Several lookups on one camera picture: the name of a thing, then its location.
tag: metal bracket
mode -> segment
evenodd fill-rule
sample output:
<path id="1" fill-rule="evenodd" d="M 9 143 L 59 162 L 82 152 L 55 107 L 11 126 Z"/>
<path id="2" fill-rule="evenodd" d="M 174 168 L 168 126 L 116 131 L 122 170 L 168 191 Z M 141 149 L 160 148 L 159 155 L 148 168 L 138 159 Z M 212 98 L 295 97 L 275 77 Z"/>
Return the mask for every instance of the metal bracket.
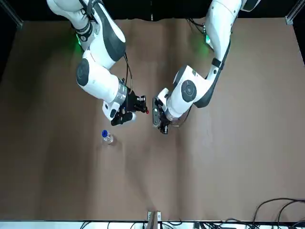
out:
<path id="1" fill-rule="evenodd" d="M 8 16 L 15 22 L 17 29 L 22 29 L 23 20 L 17 15 L 16 11 L 9 5 L 6 0 L 0 0 L 0 6 L 8 14 Z"/>
<path id="2" fill-rule="evenodd" d="M 285 16 L 286 24 L 293 25 L 293 20 L 296 15 L 301 11 L 301 9 L 305 6 L 305 0 L 299 0 L 292 10 Z"/>
<path id="3" fill-rule="evenodd" d="M 147 229 L 158 229 L 158 221 L 161 221 L 161 212 L 149 211 L 147 212 Z"/>

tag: plastic bottle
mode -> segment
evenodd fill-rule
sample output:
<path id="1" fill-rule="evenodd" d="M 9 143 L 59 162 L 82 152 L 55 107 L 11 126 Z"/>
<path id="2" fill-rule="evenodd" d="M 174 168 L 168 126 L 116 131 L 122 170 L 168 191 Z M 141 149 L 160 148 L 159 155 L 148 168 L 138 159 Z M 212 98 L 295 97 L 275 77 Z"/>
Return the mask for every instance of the plastic bottle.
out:
<path id="1" fill-rule="evenodd" d="M 102 131 L 102 137 L 103 137 L 103 140 L 109 145 L 112 144 L 114 141 L 113 135 L 110 134 L 110 132 L 108 130 Z"/>

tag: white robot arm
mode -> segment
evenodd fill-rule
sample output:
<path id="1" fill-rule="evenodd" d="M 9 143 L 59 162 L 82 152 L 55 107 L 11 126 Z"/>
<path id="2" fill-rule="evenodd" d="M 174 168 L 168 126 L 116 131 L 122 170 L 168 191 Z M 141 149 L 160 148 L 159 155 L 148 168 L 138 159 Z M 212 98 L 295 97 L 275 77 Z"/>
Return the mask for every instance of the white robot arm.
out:
<path id="1" fill-rule="evenodd" d="M 147 112 L 146 96 L 138 97 L 110 68 L 125 55 L 125 37 L 102 0 L 47 0 L 49 8 L 70 20 L 85 50 L 77 68 L 79 86 L 103 99 L 103 112 L 112 125 L 135 120 Z"/>
<path id="2" fill-rule="evenodd" d="M 168 133 L 168 126 L 177 121 L 194 104 L 206 107 L 213 95 L 219 75 L 230 49 L 232 25 L 240 9 L 251 11 L 260 0 L 213 0 L 206 15 L 205 28 L 215 58 L 206 78 L 190 66 L 182 67 L 176 74 L 172 93 L 164 88 L 153 99 L 153 125 L 161 133 Z"/>

